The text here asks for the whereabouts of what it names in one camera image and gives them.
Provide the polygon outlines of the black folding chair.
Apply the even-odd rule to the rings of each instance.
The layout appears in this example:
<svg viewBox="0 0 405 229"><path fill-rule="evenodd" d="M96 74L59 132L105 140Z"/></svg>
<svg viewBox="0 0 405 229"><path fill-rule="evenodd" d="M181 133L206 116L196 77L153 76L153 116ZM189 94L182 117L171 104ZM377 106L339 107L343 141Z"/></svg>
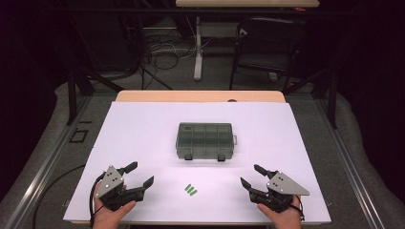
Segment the black folding chair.
<svg viewBox="0 0 405 229"><path fill-rule="evenodd" d="M285 92L306 38L307 32L296 21L259 16L243 20L236 28L229 89L237 70L243 68L284 76Z"/></svg>

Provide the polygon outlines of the white board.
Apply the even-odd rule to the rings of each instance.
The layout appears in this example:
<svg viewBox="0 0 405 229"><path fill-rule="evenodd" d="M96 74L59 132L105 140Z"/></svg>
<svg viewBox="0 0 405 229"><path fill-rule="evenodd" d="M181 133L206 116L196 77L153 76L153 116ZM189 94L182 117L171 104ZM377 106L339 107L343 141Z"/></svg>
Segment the white board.
<svg viewBox="0 0 405 229"><path fill-rule="evenodd" d="M186 161L175 144L182 122L224 122L237 137L234 155L224 162ZM96 178L110 165L136 161L125 176L128 187L150 177L144 200L125 217L134 224L262 224L266 217L242 186L266 189L267 179L254 165L278 170L309 191L302 199L306 223L328 223L330 214L287 103L276 102L115 102L112 104L69 207L65 220L89 220L89 195ZM198 193L185 191L191 184Z"/></svg>

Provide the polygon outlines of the black metal frame stand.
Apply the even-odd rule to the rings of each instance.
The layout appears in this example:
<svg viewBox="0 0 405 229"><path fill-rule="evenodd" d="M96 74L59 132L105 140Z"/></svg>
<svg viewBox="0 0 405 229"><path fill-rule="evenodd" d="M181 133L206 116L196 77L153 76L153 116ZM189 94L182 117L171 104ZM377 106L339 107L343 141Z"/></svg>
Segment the black metal frame stand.
<svg viewBox="0 0 405 229"><path fill-rule="evenodd" d="M69 119L67 124L71 125L77 117L76 89L79 89L85 96L92 96L95 92L90 80L100 82L104 86L119 93L123 88L113 83L109 79L101 76L93 70L86 67L72 67L68 77L68 96L69 96Z"/></svg>
<svg viewBox="0 0 405 229"><path fill-rule="evenodd" d="M322 98L325 93L328 95L327 118L332 128L336 129L336 99L337 99L337 82L339 68L335 66L320 70L317 73L300 80L298 83L288 86L283 90L284 94L291 94L309 83L315 83L312 89L312 97L315 99Z"/></svg>

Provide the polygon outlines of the person's left hand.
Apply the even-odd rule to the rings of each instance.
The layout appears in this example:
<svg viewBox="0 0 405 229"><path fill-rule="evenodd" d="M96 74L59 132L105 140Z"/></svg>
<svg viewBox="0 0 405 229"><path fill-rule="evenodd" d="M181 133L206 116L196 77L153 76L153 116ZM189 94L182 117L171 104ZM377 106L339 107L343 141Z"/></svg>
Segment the person's left hand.
<svg viewBox="0 0 405 229"><path fill-rule="evenodd" d="M136 206L132 200L116 211L109 210L103 206L101 200L94 197L94 224L93 229L117 229L120 221L130 213Z"/></svg>

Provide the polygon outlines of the person's right hand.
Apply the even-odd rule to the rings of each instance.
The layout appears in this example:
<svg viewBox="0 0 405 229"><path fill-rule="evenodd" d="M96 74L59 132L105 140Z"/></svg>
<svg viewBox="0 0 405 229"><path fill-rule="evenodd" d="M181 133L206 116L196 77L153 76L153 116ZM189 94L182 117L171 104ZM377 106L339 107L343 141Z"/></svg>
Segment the person's right hand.
<svg viewBox="0 0 405 229"><path fill-rule="evenodd" d="M288 208L282 213L276 213L262 203L259 203L257 207L274 223L276 229L302 229L301 215L293 208Z"/></svg>

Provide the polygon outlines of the grey transparent organizer box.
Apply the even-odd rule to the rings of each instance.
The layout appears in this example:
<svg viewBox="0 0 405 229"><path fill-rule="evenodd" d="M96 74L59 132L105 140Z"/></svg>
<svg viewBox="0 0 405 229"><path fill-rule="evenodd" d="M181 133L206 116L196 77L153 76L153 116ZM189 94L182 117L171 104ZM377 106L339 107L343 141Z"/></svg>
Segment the grey transparent organizer box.
<svg viewBox="0 0 405 229"><path fill-rule="evenodd" d="M179 125L178 158L226 161L234 155L235 140L230 123L187 123Z"/></svg>

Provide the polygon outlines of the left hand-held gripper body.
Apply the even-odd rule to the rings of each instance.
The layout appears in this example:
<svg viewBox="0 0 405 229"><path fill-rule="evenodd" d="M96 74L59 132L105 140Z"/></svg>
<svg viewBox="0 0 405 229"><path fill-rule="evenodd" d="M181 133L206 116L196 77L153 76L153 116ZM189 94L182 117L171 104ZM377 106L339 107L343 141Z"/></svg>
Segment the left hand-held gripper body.
<svg viewBox="0 0 405 229"><path fill-rule="evenodd" d="M133 189L124 189L123 168L117 169L110 165L102 177L101 184L96 191L96 197L102 201L109 210L116 211L130 201L143 201L145 189L143 186Z"/></svg>

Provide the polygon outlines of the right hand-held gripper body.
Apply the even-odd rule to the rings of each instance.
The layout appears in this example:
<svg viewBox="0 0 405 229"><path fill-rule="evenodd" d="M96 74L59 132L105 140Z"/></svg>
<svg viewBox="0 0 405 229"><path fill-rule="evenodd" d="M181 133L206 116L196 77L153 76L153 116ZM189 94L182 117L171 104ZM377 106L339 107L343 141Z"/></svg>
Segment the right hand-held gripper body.
<svg viewBox="0 0 405 229"><path fill-rule="evenodd" d="M296 196L308 196L309 191L306 188L278 171L275 171L274 177L269 179L266 187L266 192L252 188L253 191L249 192L250 201L262 203L276 213L282 213L288 208L293 208L302 213L302 210L294 207L292 202Z"/></svg>

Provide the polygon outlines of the aluminium floor rail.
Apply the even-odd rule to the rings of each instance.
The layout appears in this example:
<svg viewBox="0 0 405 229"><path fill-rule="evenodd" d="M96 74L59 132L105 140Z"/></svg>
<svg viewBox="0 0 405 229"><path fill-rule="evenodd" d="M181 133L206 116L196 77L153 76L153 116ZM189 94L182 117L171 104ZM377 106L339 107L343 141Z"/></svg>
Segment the aluminium floor rail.
<svg viewBox="0 0 405 229"><path fill-rule="evenodd" d="M80 98L76 116L67 125L68 101L59 97L50 123L37 143L21 174L0 202L0 229L19 229L35 208L45 190L53 170L63 154L79 119L91 102L90 96Z"/></svg>
<svg viewBox="0 0 405 229"><path fill-rule="evenodd" d="M372 201L372 198L365 187L363 180L361 179L357 169L354 166L349 151L339 133L338 129L335 129L329 121L327 116L327 105L322 100L315 100L315 105L323 118L324 125L327 127L333 142L337 148L337 156L342 164L345 174L351 184L356 199L362 209L363 215L369 223L371 229L386 229L381 217L379 216L376 207Z"/></svg>

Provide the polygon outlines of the light wooden table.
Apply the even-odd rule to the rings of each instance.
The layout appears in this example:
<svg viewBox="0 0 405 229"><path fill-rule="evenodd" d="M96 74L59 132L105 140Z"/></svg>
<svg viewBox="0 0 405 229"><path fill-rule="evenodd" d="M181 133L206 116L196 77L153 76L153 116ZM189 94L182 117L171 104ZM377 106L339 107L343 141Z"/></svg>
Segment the light wooden table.
<svg viewBox="0 0 405 229"><path fill-rule="evenodd" d="M136 91L117 94L118 102L280 102L286 99L277 91Z"/></svg>

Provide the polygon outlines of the white-legged desk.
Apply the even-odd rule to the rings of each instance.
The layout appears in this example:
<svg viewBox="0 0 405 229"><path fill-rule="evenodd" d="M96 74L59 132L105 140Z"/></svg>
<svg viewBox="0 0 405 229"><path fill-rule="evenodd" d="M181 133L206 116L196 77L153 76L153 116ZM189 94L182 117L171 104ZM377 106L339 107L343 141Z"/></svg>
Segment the white-legged desk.
<svg viewBox="0 0 405 229"><path fill-rule="evenodd" d="M180 8L317 8L319 0L176 0L176 6ZM203 53L202 53L202 34L201 18L196 19L196 62L194 71L194 80L202 79Z"/></svg>

